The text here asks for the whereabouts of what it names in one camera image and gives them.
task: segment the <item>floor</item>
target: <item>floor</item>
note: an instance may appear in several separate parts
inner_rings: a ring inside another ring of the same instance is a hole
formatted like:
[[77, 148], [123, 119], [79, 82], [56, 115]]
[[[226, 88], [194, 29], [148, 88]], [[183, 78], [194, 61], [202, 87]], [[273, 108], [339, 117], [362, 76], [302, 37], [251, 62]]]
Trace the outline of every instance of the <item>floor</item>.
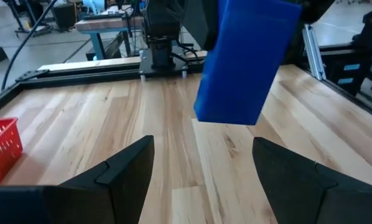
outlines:
[[296, 66], [280, 67], [255, 126], [198, 122], [200, 79], [22, 92], [0, 111], [19, 118], [24, 147], [3, 184], [59, 184], [148, 134], [141, 224], [277, 223], [251, 155], [258, 136], [372, 184], [372, 116]]
[[319, 46], [345, 44], [363, 29], [363, 16], [372, 11], [372, 3], [333, 4], [314, 24]]

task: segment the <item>black stand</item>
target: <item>black stand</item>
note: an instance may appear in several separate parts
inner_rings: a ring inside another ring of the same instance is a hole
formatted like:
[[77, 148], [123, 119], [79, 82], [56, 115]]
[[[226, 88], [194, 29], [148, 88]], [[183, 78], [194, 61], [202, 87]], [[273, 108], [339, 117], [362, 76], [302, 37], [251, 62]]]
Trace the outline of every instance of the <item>black stand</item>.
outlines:
[[279, 224], [372, 223], [372, 185], [255, 138], [259, 180]]
[[0, 187], [0, 223], [137, 224], [153, 160], [145, 136], [59, 186]]
[[[23, 4], [25, 6], [23, 10], [25, 10], [25, 12], [27, 14], [27, 17], [29, 18], [31, 23], [35, 24], [37, 19], [35, 18], [33, 8], [29, 4], [28, 0], [20, 0], [19, 3]], [[28, 34], [29, 31], [24, 28], [22, 22], [20, 21], [20, 15], [19, 15], [20, 12], [18, 12], [18, 10], [16, 9], [16, 7], [20, 7], [20, 6], [18, 6], [18, 5], [15, 6], [14, 4], [17, 4], [15, 2], [15, 0], [8, 0], [8, 2], [7, 2], [7, 5], [9, 6], [10, 10], [13, 13], [13, 17], [15, 18], [15, 20], [16, 20], [18, 26], [19, 26], [19, 28], [14, 31], [16, 33], [16, 37], [19, 37], [19, 34]], [[38, 35], [44, 35], [44, 34], [51, 33], [52, 29], [53, 29], [52, 26], [45, 25], [45, 27], [43, 29], [37, 30], [36, 32], [34, 32], [34, 34], [32, 36], [36, 37]]]

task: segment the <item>concrete floor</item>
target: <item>concrete floor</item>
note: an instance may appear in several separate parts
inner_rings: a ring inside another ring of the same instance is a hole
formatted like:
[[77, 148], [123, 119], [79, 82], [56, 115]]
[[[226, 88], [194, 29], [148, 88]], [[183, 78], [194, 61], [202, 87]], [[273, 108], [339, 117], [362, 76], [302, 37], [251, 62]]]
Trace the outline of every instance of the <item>concrete floor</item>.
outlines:
[[364, 27], [363, 16], [372, 11], [372, 3], [333, 4], [314, 24], [319, 46], [345, 44]]
[[[341, 44], [351, 41], [351, 38], [361, 32], [364, 24], [362, 17], [372, 10], [372, 4], [334, 4], [325, 13], [315, 26], [319, 45]], [[17, 29], [17, 23], [14, 20], [9, 8], [0, 8], [0, 46], [4, 48], [7, 56], [11, 58], [26, 37], [26, 34], [19, 34], [16, 37], [14, 31]], [[102, 39], [112, 39], [116, 33], [102, 34]], [[184, 42], [195, 43], [191, 35], [187, 32], [183, 34]], [[66, 33], [53, 31], [31, 38], [22, 49], [12, 67], [8, 78], [7, 86], [14, 83], [19, 75], [29, 70], [35, 70], [41, 65], [52, 63], [82, 62], [86, 60], [85, 53], [92, 48], [88, 41], [89, 35], [83, 35], [76, 30]], [[137, 38], [137, 46], [142, 47], [142, 40]], [[0, 63], [0, 87], [3, 74], [9, 64], [6, 60]]]

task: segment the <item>black cable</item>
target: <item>black cable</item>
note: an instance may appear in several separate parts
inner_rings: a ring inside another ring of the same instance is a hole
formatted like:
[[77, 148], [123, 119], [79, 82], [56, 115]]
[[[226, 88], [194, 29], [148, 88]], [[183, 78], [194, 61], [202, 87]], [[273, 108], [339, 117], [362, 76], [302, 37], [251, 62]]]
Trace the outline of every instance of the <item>black cable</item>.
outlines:
[[[136, 17], [136, 8], [137, 8], [137, 4], [139, 3], [138, 0], [135, 0], [135, 6], [134, 6], [134, 10], [133, 10], [133, 14], [134, 14], [134, 29], [135, 29], [135, 17]], [[132, 55], [134, 55], [136, 53], [136, 32], [134, 34], [134, 52], [132, 53]]]
[[46, 8], [46, 10], [44, 11], [44, 13], [42, 13], [41, 17], [38, 19], [38, 21], [32, 27], [31, 31], [29, 32], [29, 35], [23, 40], [22, 44], [19, 46], [19, 48], [16, 50], [16, 52], [14, 52], [14, 55], [13, 55], [11, 61], [9, 62], [9, 66], [6, 69], [4, 80], [2, 81], [1, 91], [3, 91], [5, 89], [7, 77], [9, 76], [9, 72], [11, 71], [11, 68], [13, 66], [13, 63], [14, 63], [17, 55], [20, 53], [20, 51], [22, 50], [23, 46], [30, 39], [30, 37], [34, 34], [34, 32], [37, 30], [39, 24], [44, 20], [45, 16], [48, 14], [48, 12], [50, 11], [50, 9], [53, 7], [53, 5], [56, 2], [57, 2], [57, 0], [53, 0], [52, 2], [49, 3], [49, 5]]
[[123, 6], [121, 6], [121, 10], [124, 11], [124, 12], [125, 12], [125, 10], [128, 10], [128, 9], [130, 9], [130, 8], [132, 8], [132, 6], [129, 6], [129, 7], [126, 8], [126, 9], [123, 9]]
[[79, 51], [87, 44], [89, 43], [89, 41], [91, 41], [91, 38], [89, 38], [88, 40], [86, 40], [83, 44], [81, 44], [81, 46], [79, 46], [79, 48], [77, 48], [72, 54], [70, 54], [70, 56], [68, 56], [66, 58], [66, 60], [63, 61], [63, 63], [67, 63], [72, 57], [74, 57], [74, 55], [76, 55], [77, 53], [79, 53]]
[[179, 56], [179, 55], [177, 55], [177, 54], [175, 54], [175, 53], [173, 53], [173, 52], [171, 52], [169, 55], [170, 55], [170, 56], [173, 56], [173, 57], [175, 57], [175, 58], [177, 58], [177, 59], [179, 59], [179, 60], [181, 60], [181, 61], [183, 61], [183, 62], [188, 63], [188, 61], [187, 61], [186, 59], [184, 59], [183, 57], [181, 57], [181, 56]]
[[131, 39], [131, 42], [132, 42], [132, 47], [134, 47], [136, 50], [143, 50], [142, 48], [140, 48], [140, 47], [138, 47], [138, 46], [136, 46], [137, 45], [137, 42], [138, 41], [140, 41], [140, 39], [141, 39], [141, 37], [139, 36], [139, 37], [137, 37], [137, 40], [136, 40], [136, 42], [134, 43], [134, 39], [132, 38]]
[[[87, 40], [74, 40], [74, 41], [64, 41], [64, 42], [53, 42], [53, 43], [44, 43], [44, 44], [26, 44], [25, 47], [35, 47], [35, 46], [46, 46], [46, 45], [56, 45], [56, 44], [72, 44], [72, 43], [80, 43], [85, 42]], [[2, 46], [2, 48], [15, 48], [19, 46]]]
[[194, 50], [194, 49], [190, 49], [190, 48], [184, 46], [184, 45], [179, 41], [179, 39], [176, 40], [176, 43], [178, 44], [178, 46], [179, 46], [180, 48], [185, 49], [186, 52], [191, 52], [192, 54], [194, 54], [194, 57], [196, 58], [196, 62], [198, 61], [198, 56], [197, 56], [197, 54], [196, 54], [196, 50]]

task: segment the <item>wooden table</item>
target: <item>wooden table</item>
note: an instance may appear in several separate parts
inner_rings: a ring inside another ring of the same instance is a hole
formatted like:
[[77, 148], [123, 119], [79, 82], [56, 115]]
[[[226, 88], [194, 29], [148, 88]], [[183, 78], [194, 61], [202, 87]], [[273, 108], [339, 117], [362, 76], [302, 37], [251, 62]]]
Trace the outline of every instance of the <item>wooden table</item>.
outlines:
[[0, 111], [19, 117], [24, 145], [4, 184], [59, 184], [147, 134], [156, 154], [140, 223], [275, 223], [251, 156], [255, 136], [372, 184], [372, 115], [296, 66], [280, 67], [256, 126], [198, 122], [200, 78], [22, 92]]
[[[122, 10], [118, 10], [117, 6], [112, 6], [101, 14], [108, 14], [108, 12], [120, 12], [124, 13]], [[129, 25], [131, 29], [140, 29], [142, 27], [143, 18], [140, 16], [130, 18]], [[79, 21], [75, 24], [77, 31], [82, 34], [89, 34], [91, 36], [93, 49], [95, 50], [96, 58], [98, 60], [105, 59], [105, 50], [101, 41], [100, 33], [104, 32], [122, 32], [125, 46], [127, 47], [127, 54], [130, 53], [129, 49], [129, 39], [128, 39], [128, 23], [123, 18], [115, 19], [96, 19], [88, 21]]]

